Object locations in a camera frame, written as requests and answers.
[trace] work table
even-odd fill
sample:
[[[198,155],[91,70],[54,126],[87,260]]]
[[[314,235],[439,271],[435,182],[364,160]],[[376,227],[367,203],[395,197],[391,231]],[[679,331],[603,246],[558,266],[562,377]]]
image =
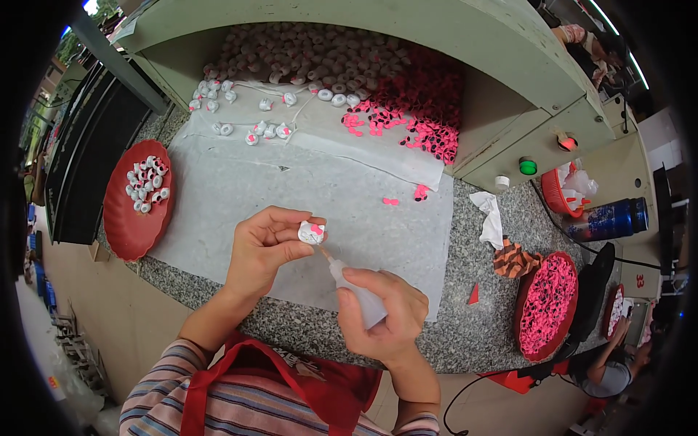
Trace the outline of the work table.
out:
[[[156,138],[168,146],[187,119],[188,114],[176,107],[171,107],[164,116],[152,115],[136,141]],[[461,180],[454,180],[449,256],[438,321],[427,322],[417,339],[419,349],[437,373],[480,373],[531,365],[518,351],[512,329],[519,280],[495,274],[494,249],[478,239],[485,215],[468,199],[468,195],[479,190]],[[569,241],[550,222],[529,183],[498,195],[497,202],[504,233],[512,242],[520,243],[524,250],[543,255],[565,251],[574,260],[577,270],[584,265],[584,260],[588,262],[589,253],[582,253],[582,248]],[[109,248],[102,226],[97,239]],[[589,244],[596,250],[603,245],[601,242]],[[147,255],[136,262],[127,262],[127,266],[154,287],[192,309],[204,304],[220,288],[218,283]],[[607,292],[619,280],[617,262]],[[480,301],[468,305],[476,283]],[[599,337],[600,322],[601,319],[588,340],[580,345],[579,351],[605,342]],[[336,313],[328,310],[265,297],[243,321],[240,330],[266,343],[301,354],[363,366],[378,365],[345,348]]]

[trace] fingernail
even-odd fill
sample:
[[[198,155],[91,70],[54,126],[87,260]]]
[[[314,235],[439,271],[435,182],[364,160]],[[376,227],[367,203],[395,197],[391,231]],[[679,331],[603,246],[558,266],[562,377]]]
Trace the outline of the fingernail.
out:
[[[346,307],[349,305],[349,294],[342,288],[337,289],[337,299],[339,300],[339,307]]]
[[[315,254],[315,248],[313,248],[312,245],[307,244],[307,243],[304,243],[304,244],[301,246],[301,250],[300,250],[300,251],[301,251],[301,254],[304,255],[304,256],[310,256],[310,255]]]

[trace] green button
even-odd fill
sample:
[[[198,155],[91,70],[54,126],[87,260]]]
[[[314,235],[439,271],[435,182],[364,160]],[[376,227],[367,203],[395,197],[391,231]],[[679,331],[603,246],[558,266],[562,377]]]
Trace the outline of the green button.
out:
[[[527,176],[532,176],[538,172],[538,166],[532,160],[525,160],[519,163],[519,171]]]

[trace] tiled floor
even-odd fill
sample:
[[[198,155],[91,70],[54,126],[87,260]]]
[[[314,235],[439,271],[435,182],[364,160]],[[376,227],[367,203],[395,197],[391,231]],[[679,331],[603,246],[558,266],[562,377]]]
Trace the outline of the tiled floor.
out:
[[[113,395],[122,402],[131,388],[175,339],[190,309],[138,278],[115,257],[92,262],[86,246],[50,245],[45,225],[44,264],[54,285],[59,312],[69,311],[100,351]],[[440,375],[442,412],[453,396],[476,376]],[[469,429],[478,435],[561,435],[580,415],[586,396],[562,380],[549,378],[526,395],[490,380],[463,392],[451,407],[448,423],[454,432]],[[383,428],[392,428],[397,395],[384,374],[368,412]],[[441,434],[448,432],[443,427]]]

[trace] bottle nozzle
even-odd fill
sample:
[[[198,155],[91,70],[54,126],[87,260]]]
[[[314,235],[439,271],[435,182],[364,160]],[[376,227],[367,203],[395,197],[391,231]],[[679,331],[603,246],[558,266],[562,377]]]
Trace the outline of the bottle nozzle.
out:
[[[332,256],[329,255],[329,253],[327,252],[327,250],[325,250],[325,247],[323,247],[323,246],[318,246],[318,248],[320,249],[320,252],[327,258],[327,260],[328,260],[329,262],[332,262],[332,260],[334,260],[334,259],[332,259]]]

